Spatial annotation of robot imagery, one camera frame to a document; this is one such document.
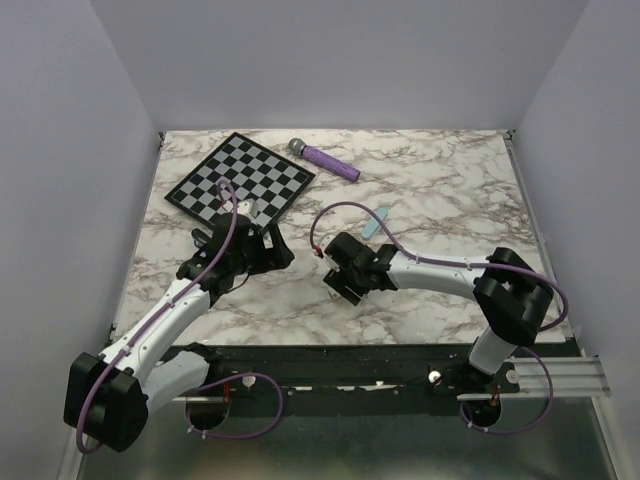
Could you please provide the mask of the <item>black and silver chessboard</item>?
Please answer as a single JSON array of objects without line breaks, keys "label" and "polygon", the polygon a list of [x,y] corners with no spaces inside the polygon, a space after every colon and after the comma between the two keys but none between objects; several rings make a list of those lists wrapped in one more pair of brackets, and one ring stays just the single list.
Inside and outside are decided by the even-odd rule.
[{"label": "black and silver chessboard", "polygon": [[240,202],[254,203],[255,224],[266,228],[292,206],[315,174],[235,132],[170,190],[165,200],[211,229],[214,220],[231,209],[231,202],[220,200],[217,194],[221,178],[230,182]]}]

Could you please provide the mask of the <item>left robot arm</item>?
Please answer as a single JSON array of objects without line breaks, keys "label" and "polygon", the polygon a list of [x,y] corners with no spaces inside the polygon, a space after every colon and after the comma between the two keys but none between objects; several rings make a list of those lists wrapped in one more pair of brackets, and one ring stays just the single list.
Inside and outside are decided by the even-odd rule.
[{"label": "left robot arm", "polygon": [[287,268],[294,259],[280,228],[261,228],[247,215],[219,217],[207,241],[183,262],[161,300],[127,333],[97,355],[80,354],[69,372],[63,419],[76,431],[78,450],[128,449],[149,416],[183,393],[226,393],[230,379],[187,347],[166,352],[207,313],[239,277]]}]

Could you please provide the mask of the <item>light blue stapler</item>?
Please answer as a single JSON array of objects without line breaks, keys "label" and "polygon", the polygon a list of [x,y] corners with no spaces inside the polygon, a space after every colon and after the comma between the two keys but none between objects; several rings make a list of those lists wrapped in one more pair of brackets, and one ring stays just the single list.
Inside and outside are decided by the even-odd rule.
[{"label": "light blue stapler", "polygon": [[387,208],[378,208],[375,211],[375,215],[378,217],[378,219],[371,216],[367,220],[365,226],[361,230],[361,238],[363,240],[371,240],[373,236],[380,230],[380,221],[382,221],[382,223],[386,222],[388,213],[389,210]]}]

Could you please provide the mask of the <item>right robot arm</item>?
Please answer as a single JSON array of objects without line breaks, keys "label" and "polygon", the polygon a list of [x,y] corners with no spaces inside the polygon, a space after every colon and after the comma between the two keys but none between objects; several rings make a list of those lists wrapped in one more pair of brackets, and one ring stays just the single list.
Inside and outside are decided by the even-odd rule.
[{"label": "right robot arm", "polygon": [[517,348],[535,343],[554,298],[545,278],[508,248],[499,247],[485,258],[428,262],[393,244],[374,251],[341,232],[323,238],[316,252],[330,266],[324,282],[353,305],[376,290],[429,290],[476,301],[488,327],[459,370],[462,384],[474,392],[494,383]]}]

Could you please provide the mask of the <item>aluminium mounting rail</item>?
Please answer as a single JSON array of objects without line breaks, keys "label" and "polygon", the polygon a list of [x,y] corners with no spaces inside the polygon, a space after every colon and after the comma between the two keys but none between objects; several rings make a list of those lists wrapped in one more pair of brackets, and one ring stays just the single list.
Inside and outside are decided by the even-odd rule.
[{"label": "aluminium mounting rail", "polygon": [[142,421],[171,401],[200,413],[228,408],[266,417],[284,402],[294,416],[429,414],[496,419],[509,400],[607,397],[599,359],[571,344],[538,344],[508,358],[491,379],[470,372],[464,345],[174,346],[147,378],[116,367],[94,401],[108,425]]}]

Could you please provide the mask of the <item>purple glitter toy microphone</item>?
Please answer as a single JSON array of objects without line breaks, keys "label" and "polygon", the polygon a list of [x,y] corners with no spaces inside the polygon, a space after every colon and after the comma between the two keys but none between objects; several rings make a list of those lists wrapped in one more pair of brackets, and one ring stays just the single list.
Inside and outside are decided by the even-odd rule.
[{"label": "purple glitter toy microphone", "polygon": [[360,177],[360,171],[355,167],[316,147],[307,145],[300,138],[291,139],[288,142],[288,149],[293,155],[301,157],[349,182],[356,182]]}]

